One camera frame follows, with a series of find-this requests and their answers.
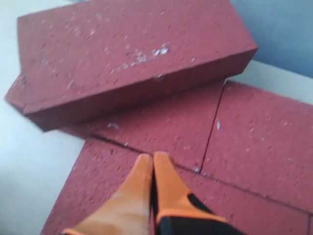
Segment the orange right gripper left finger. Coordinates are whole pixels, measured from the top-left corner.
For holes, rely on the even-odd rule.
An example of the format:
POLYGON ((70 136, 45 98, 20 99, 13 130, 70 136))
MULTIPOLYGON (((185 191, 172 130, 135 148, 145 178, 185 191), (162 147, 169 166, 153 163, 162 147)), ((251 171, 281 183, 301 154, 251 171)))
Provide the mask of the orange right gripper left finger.
POLYGON ((150 194, 153 159, 140 154, 112 197, 98 210, 63 235, 147 235, 150 221, 150 194))

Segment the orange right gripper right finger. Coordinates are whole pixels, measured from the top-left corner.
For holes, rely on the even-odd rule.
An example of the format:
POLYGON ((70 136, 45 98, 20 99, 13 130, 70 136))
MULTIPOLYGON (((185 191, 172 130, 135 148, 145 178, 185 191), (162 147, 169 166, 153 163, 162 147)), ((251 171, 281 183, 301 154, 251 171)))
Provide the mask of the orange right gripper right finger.
POLYGON ((227 221, 196 207, 193 192, 181 179, 170 154, 154 154, 156 183, 156 231, 158 235, 224 235, 227 221))

